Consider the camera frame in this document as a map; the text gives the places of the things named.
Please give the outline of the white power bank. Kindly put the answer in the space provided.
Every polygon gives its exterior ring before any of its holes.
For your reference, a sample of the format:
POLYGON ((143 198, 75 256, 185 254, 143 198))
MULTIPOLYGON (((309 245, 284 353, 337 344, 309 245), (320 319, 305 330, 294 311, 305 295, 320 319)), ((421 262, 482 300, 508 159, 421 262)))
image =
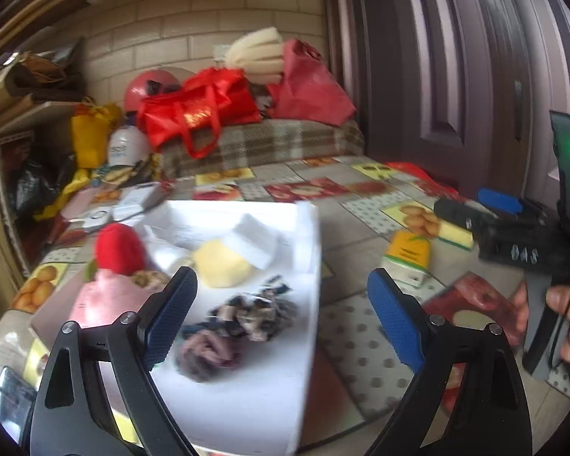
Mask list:
POLYGON ((123 221, 152 209, 168 195, 168 187, 160 182, 136 185, 114 206, 114 221, 123 221))

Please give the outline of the fruit print tablecloth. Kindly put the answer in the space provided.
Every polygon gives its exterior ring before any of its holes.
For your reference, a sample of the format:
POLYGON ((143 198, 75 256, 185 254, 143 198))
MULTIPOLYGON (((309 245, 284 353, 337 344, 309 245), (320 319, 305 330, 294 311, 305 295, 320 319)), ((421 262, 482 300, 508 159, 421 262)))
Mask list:
MULTIPOLYGON (((84 328, 45 310, 50 352, 21 436, 0 421, 0 455, 288 455, 298 443, 318 324, 320 239, 306 202, 166 201, 135 220, 227 238, 240 223, 242 251, 262 275, 282 277, 296 310, 283 342, 256 356, 254 374, 214 391, 178 380, 166 359, 199 307, 221 294, 198 268, 180 267, 165 289, 108 325, 84 328)), ((530 420, 502 324, 464 328, 431 314, 384 269, 367 296, 413 379, 373 444, 374 455, 524 455, 530 420)))

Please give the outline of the cream foam roll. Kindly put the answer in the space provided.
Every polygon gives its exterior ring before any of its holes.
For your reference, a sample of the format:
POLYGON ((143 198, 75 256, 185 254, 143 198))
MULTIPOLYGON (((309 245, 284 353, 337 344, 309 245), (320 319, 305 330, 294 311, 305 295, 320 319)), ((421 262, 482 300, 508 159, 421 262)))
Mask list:
POLYGON ((248 33, 230 45, 224 65, 241 70, 252 84, 279 84, 285 68, 284 40, 275 27, 248 33))

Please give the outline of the yellow green scrub sponge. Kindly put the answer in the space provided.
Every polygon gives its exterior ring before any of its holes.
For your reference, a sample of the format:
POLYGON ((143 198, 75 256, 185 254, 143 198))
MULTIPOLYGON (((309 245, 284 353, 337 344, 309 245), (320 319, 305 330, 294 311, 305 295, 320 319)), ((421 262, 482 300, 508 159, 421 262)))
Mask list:
POLYGON ((473 234, 465 228, 459 228, 444 219, 437 221, 439 224, 439 231, 437 232, 437 239, 446 243, 455 245, 462 249, 472 250, 475 242, 473 242, 473 234))

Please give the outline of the white helmet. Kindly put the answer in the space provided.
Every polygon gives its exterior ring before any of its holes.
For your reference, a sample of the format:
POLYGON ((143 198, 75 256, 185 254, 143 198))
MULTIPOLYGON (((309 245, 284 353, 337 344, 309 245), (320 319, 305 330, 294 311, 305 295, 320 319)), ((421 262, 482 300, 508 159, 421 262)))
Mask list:
POLYGON ((108 165, 110 167, 134 167, 146 160, 152 152, 151 145, 137 127, 125 125, 111 136, 108 146, 108 165))

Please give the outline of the yellow tissue pack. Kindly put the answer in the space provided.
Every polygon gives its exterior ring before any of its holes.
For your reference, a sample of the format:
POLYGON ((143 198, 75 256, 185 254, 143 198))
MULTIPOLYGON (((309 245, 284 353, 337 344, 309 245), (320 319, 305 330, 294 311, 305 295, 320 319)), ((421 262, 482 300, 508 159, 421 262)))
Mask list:
POLYGON ((429 274, 430 242, 412 232, 394 233, 382 257, 382 267, 397 282, 419 288, 429 274))

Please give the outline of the pink fluffy plush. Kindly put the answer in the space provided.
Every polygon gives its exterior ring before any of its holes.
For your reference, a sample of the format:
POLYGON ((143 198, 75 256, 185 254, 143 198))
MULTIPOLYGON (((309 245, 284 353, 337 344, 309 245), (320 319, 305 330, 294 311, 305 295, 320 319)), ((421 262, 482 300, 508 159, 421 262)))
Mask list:
POLYGON ((98 270, 79 291, 69 320, 82 328, 111 324, 125 312, 138 312, 149 296, 161 292, 168 281, 168 276, 158 271, 125 276, 98 270))

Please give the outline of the white cardboard tray box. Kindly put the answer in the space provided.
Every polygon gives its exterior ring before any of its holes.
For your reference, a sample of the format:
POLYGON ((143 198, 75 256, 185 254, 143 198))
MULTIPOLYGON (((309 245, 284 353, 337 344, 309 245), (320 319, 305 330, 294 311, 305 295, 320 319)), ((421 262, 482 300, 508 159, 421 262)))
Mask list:
POLYGON ((319 305, 317 209, 168 202, 133 229, 165 283, 99 266, 32 321, 33 455, 291 455, 319 305))

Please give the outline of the plaid blanket cushion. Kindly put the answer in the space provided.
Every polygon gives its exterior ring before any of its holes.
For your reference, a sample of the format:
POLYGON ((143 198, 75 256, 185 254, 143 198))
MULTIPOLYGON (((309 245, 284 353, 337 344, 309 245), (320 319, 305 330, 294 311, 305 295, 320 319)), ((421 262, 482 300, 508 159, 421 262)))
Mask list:
POLYGON ((333 127, 310 120, 265 119, 225 128, 217 145, 200 160, 191 158, 180 140, 169 141, 160 148, 159 161, 166 177, 180 178, 363 151, 364 138, 353 120, 333 127))

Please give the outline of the wall socket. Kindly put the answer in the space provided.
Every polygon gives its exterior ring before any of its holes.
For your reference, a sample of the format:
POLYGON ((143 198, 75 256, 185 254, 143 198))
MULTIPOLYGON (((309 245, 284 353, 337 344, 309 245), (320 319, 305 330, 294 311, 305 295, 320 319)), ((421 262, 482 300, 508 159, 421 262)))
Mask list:
POLYGON ((216 44, 213 46, 213 60, 216 62, 223 62, 230 50, 229 44, 216 44))

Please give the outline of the red plush apple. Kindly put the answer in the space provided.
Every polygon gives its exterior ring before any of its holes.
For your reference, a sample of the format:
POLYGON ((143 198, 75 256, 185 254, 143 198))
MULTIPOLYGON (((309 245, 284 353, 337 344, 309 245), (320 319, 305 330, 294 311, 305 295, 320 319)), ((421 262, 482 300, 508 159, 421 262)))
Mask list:
POLYGON ((98 232, 95 260, 99 269, 131 276, 146 269, 147 254, 141 238, 133 228, 112 222, 98 232))

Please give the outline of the black plastic bag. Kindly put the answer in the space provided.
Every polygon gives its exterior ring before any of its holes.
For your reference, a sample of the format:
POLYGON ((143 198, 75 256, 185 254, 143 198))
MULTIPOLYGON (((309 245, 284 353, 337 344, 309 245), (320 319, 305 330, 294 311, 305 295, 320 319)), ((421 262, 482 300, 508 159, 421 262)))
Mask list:
POLYGON ((11 188, 10 202, 17 217, 26 217, 51 205, 72 180, 77 163, 72 155, 54 166, 28 158, 11 188))

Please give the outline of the black white patterned cloth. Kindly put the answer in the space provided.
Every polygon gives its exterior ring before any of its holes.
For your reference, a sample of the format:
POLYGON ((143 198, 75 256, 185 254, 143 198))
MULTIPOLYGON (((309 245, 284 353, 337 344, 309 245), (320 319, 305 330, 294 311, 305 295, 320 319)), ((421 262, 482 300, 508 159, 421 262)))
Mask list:
POLYGON ((291 327, 298 316, 298 306, 287 296, 290 291, 281 275, 272 276, 258 292, 233 295, 211 310, 207 315, 209 327, 232 338, 268 342, 291 327))

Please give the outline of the pink tissue pack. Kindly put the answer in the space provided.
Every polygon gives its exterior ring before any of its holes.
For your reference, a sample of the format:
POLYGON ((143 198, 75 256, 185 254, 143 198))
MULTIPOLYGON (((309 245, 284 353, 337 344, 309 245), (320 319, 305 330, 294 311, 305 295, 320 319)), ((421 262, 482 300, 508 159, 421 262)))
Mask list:
POLYGON ((56 287, 55 292, 51 294, 39 311, 33 314, 29 329, 47 349, 52 348, 62 324, 69 320, 79 291, 85 284, 85 278, 86 270, 84 269, 69 274, 56 287))

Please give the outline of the yellow round sponge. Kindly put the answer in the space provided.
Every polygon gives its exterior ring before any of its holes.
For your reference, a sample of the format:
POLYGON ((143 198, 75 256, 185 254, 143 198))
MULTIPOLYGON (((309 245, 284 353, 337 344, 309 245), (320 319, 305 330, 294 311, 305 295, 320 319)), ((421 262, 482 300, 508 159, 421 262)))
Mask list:
POLYGON ((204 242, 192 253, 194 270, 210 288, 230 288, 245 282, 254 267, 219 240, 204 242))

